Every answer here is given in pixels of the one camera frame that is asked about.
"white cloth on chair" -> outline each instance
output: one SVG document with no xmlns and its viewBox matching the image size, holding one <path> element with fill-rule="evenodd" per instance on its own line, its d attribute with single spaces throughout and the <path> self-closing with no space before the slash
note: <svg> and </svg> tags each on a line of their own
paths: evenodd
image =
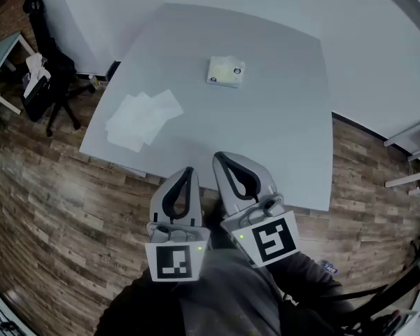
<svg viewBox="0 0 420 336">
<path fill-rule="evenodd" d="M 46 68 L 43 67 L 43 63 L 45 62 L 44 60 L 46 61 L 46 59 L 39 52 L 27 58 L 27 66 L 29 73 L 31 74 L 31 79 L 29 80 L 28 86 L 23 93 L 23 97 L 28 97 L 29 93 L 33 90 L 33 88 L 42 77 L 45 76 L 47 81 L 50 80 L 50 72 L 48 72 Z"/>
</svg>

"person's leg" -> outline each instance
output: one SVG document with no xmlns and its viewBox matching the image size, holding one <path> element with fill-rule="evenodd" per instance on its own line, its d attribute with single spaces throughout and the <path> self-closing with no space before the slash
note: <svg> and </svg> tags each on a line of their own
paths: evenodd
<svg viewBox="0 0 420 336">
<path fill-rule="evenodd" d="M 229 234 L 221 227 L 223 221 L 224 206 L 220 199 L 213 211 L 204 219 L 204 226 L 210 229 L 210 241 L 212 249 L 235 249 L 236 246 L 230 240 Z"/>
</svg>

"white metal frame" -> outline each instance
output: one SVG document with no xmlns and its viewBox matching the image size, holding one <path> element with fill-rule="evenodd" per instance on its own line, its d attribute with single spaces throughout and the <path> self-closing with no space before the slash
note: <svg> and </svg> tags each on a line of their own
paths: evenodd
<svg viewBox="0 0 420 336">
<path fill-rule="evenodd" d="M 420 131 L 420 123 L 418 123 L 417 125 L 406 129 L 405 131 L 389 138 L 387 141 L 385 141 L 383 144 L 385 147 L 388 147 L 392 144 L 395 144 L 399 141 L 401 141 L 402 139 L 410 136 L 413 133 L 416 133 Z M 415 152 L 413 155 L 409 156 L 407 158 L 408 162 L 415 160 L 419 158 L 420 159 L 420 150 L 418 150 L 417 152 Z M 394 179 L 392 181 L 387 181 L 386 182 L 386 187 L 394 187 L 394 186 L 400 186 L 401 184 L 406 184 L 406 183 L 411 183 L 411 182 L 415 182 L 415 181 L 419 181 L 420 180 L 420 173 L 417 174 L 413 174 L 411 176 L 405 176 L 403 178 L 399 178 L 399 179 Z M 420 189 L 415 189 L 415 190 L 410 190 L 408 192 L 409 195 L 415 195 L 415 194 L 420 194 Z"/>
<path fill-rule="evenodd" d="M 5 65 L 11 71 L 14 71 L 15 70 L 15 67 L 13 66 L 13 64 L 11 64 L 8 61 L 8 56 L 11 53 L 11 50 L 14 48 L 14 46 L 17 45 L 17 42 L 20 42 L 20 44 L 22 45 L 22 47 L 30 55 L 34 55 L 34 53 L 35 53 L 34 50 L 31 48 L 31 46 L 28 44 L 28 42 L 25 41 L 25 39 L 23 38 L 23 36 L 19 34 L 19 36 L 16 38 L 16 40 L 14 41 L 14 43 L 10 46 L 10 48 L 8 49 L 8 51 L 6 52 L 6 54 L 3 56 L 3 59 L 0 62 L 0 68 L 1 68 L 1 66 Z M 14 106 L 13 104 L 11 104 L 10 102 L 6 101 L 1 95 L 0 95 L 0 103 L 2 103 L 4 106 L 8 107 L 12 112 L 15 112 L 16 114 L 20 115 L 20 109 L 18 107 Z"/>
</svg>

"gray shirt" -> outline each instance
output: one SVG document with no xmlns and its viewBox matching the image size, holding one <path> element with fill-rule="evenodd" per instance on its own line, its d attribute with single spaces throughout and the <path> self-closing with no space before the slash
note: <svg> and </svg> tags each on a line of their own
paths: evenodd
<svg viewBox="0 0 420 336">
<path fill-rule="evenodd" d="M 176 292 L 187 336 L 280 335 L 280 290 L 237 249 L 207 251 L 199 281 Z"/>
</svg>

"person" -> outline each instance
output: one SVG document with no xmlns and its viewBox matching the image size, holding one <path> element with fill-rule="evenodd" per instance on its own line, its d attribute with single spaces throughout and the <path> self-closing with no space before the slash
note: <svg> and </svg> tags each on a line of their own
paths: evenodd
<svg viewBox="0 0 420 336">
<path fill-rule="evenodd" d="M 145 270 L 104 311 L 95 335 L 338 335 L 336 318 L 354 308 L 319 297 L 341 294 L 341 284 L 301 252 L 252 268 L 221 216 L 217 207 L 206 220 L 211 248 L 198 281 L 153 282 Z"/>
</svg>

